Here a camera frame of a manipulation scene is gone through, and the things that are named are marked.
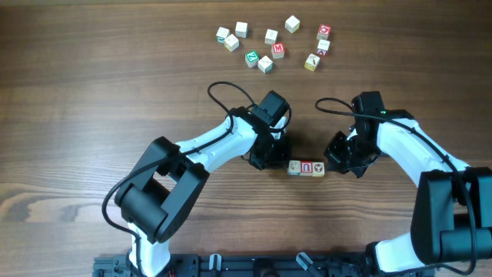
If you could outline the blue letter H block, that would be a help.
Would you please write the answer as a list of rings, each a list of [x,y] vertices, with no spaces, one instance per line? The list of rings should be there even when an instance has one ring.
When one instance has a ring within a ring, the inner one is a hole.
[[[289,175],[300,175],[301,174],[301,162],[299,160],[290,160],[288,163],[288,174]]]

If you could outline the soccer ball yellow block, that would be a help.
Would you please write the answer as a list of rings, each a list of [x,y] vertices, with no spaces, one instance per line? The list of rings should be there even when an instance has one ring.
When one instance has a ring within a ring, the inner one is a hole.
[[[314,177],[322,177],[325,174],[325,167],[323,162],[312,162],[313,172],[312,175]]]

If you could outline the red letter U block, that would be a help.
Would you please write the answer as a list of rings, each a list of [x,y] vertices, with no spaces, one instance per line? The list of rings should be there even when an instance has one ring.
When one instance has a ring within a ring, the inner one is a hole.
[[[301,161],[300,175],[312,176],[313,175],[313,162]]]

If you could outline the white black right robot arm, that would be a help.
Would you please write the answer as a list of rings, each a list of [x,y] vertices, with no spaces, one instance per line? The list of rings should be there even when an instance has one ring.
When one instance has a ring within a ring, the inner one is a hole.
[[[362,276],[402,276],[447,269],[471,274],[491,257],[491,170],[456,159],[406,111],[353,112],[350,135],[336,134],[326,156],[333,170],[362,176],[382,154],[417,186],[410,230],[370,243]]]

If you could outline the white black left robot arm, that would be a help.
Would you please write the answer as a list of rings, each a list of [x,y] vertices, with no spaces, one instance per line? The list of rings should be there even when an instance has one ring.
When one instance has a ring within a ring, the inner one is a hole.
[[[169,241],[189,216],[210,174],[249,154],[258,170],[290,158],[286,136],[291,108],[233,108],[224,121],[196,138],[155,139],[116,186],[115,204],[133,238],[130,261],[143,276],[156,276],[171,260]]]

